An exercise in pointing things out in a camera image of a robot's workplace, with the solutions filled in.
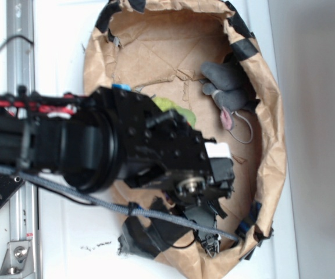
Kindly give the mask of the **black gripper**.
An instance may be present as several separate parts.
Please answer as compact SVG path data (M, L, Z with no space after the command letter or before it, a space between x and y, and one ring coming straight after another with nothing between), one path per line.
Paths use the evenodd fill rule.
M104 145L100 173L106 184L159 189L174 203L229 198L233 162L208 154L201 132L176 110L161 111L143 94L101 87L90 96Z

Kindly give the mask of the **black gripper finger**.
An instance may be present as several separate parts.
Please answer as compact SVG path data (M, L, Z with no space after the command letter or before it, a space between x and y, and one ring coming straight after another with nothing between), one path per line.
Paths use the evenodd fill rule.
M198 242L208 256L214 258L220 251L220 236L210 232L198 231Z

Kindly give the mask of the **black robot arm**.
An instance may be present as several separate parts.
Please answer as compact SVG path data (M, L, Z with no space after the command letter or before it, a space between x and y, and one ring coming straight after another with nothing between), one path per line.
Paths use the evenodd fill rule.
M90 96L0 95L0 208L29 181L127 216L120 242L152 254L192 231L219 253L220 198L233 192L227 145L178 108L118 86Z

